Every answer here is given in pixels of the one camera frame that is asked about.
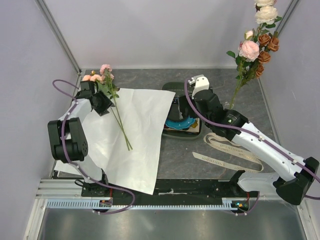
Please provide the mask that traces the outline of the pink flower stems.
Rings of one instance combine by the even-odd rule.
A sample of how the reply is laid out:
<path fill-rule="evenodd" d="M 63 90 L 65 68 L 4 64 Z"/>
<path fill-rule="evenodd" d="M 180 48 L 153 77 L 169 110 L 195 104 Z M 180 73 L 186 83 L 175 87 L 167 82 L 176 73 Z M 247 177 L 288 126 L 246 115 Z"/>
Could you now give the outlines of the pink flower stems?
<path fill-rule="evenodd" d="M 90 74 L 84 75 L 81 81 L 82 82 L 92 81 L 97 83 L 98 89 L 102 90 L 102 92 L 113 102 L 113 106 L 111 107 L 111 112 L 120 130 L 123 133 L 127 149 L 131 151 L 133 150 L 133 147 L 126 135 L 124 124 L 121 119 L 118 104 L 117 104 L 117 99 L 120 97 L 118 95 L 118 91 L 120 90 L 120 88 L 113 83 L 113 80 L 115 77 L 112 74 L 112 70 L 113 69 L 109 64 L 103 64 L 100 67 L 99 73 L 96 73 L 94 70 L 92 70 Z"/>

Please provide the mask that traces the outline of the orange flower stem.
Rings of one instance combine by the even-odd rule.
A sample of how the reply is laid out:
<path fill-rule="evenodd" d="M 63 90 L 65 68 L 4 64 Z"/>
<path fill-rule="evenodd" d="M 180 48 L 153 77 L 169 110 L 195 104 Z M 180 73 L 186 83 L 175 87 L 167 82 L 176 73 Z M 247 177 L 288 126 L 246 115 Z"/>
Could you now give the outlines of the orange flower stem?
<path fill-rule="evenodd" d="M 277 52 L 280 47 L 280 41 L 276 36 L 271 33 L 262 34 L 258 37 L 259 55 L 257 57 L 257 67 L 255 67 L 255 76 L 259 78 L 264 71 L 264 64 L 269 63 L 271 60 L 270 52 Z"/>

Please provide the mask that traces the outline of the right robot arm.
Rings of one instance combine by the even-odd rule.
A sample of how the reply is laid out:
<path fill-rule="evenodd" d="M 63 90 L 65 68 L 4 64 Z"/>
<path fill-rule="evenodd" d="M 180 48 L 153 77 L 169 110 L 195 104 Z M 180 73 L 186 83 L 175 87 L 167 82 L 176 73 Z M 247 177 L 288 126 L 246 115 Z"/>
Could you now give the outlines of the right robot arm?
<path fill-rule="evenodd" d="M 233 196 L 240 197 L 245 192 L 277 194 L 292 205 L 299 205 L 304 198 L 319 200 L 319 197 L 307 194 L 312 183 L 320 180 L 317 176 L 318 160 L 289 152 L 260 132 L 239 112 L 224 109 L 210 89 L 199 91 L 197 95 L 207 98 L 199 99 L 198 103 L 206 106 L 212 104 L 212 108 L 208 109 L 208 119 L 197 110 L 187 94 L 178 97 L 178 107 L 191 110 L 219 137 L 246 148 L 275 171 L 258 173 L 238 170 L 235 181 L 229 184 Z"/>

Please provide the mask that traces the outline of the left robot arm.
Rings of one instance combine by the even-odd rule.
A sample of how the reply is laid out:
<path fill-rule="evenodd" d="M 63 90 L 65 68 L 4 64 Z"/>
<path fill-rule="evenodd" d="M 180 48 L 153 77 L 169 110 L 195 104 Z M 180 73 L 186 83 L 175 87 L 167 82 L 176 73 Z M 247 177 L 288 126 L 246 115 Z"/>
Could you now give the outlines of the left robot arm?
<path fill-rule="evenodd" d="M 113 103 L 99 89 L 98 83 L 90 80 L 82 81 L 79 91 L 71 98 L 67 112 L 47 124 L 52 157 L 70 165 L 82 176 L 83 180 L 75 180 L 75 184 L 82 187 L 82 197 L 108 197 L 110 185 L 107 175 L 89 156 L 82 122 L 92 111 L 100 117 L 108 114 Z"/>

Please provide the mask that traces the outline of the white flower stem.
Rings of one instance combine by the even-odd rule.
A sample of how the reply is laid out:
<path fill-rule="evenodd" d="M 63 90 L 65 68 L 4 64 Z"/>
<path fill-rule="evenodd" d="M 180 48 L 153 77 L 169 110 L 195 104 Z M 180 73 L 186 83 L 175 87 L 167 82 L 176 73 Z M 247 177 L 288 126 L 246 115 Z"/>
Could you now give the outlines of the white flower stem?
<path fill-rule="evenodd" d="M 252 40 L 258 41 L 260 35 L 270 32 L 276 27 L 276 23 L 282 20 L 277 8 L 275 7 L 276 0 L 255 0 L 254 7 L 256 13 L 254 15 L 257 28 L 254 30 Z"/>

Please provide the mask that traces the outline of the white wrapping paper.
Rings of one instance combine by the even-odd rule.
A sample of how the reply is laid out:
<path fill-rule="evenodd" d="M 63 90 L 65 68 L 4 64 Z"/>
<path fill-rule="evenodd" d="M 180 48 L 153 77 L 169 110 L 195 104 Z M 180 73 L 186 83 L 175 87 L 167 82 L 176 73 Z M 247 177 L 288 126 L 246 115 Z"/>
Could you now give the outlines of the white wrapping paper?
<path fill-rule="evenodd" d="M 161 137 L 174 92 L 121 88 L 117 107 L 99 116 L 87 99 L 73 103 L 87 140 L 89 164 L 102 169 L 109 183 L 153 194 Z"/>

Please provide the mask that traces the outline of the cream ribbon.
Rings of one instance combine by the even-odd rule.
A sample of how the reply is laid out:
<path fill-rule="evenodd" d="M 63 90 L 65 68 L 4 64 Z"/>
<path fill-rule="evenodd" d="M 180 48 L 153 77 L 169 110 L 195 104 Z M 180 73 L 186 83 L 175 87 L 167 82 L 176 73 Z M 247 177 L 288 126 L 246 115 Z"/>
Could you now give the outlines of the cream ribbon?
<path fill-rule="evenodd" d="M 202 160 L 204 162 L 207 162 L 225 169 L 233 170 L 233 171 L 261 173 L 264 170 L 264 166 L 257 155 L 255 155 L 254 153 L 248 150 L 244 150 L 240 148 L 239 144 L 229 141 L 225 137 L 218 136 L 215 133 L 208 133 L 203 137 L 203 141 L 211 148 L 218 150 L 222 153 L 228 154 L 233 157 L 238 157 L 242 160 L 245 160 L 251 163 L 258 164 L 260 166 L 260 170 L 243 167 L 241 165 L 228 163 L 228 162 L 225 162 L 216 158 L 212 158 L 197 152 L 192 152 L 193 157 L 198 160 Z"/>

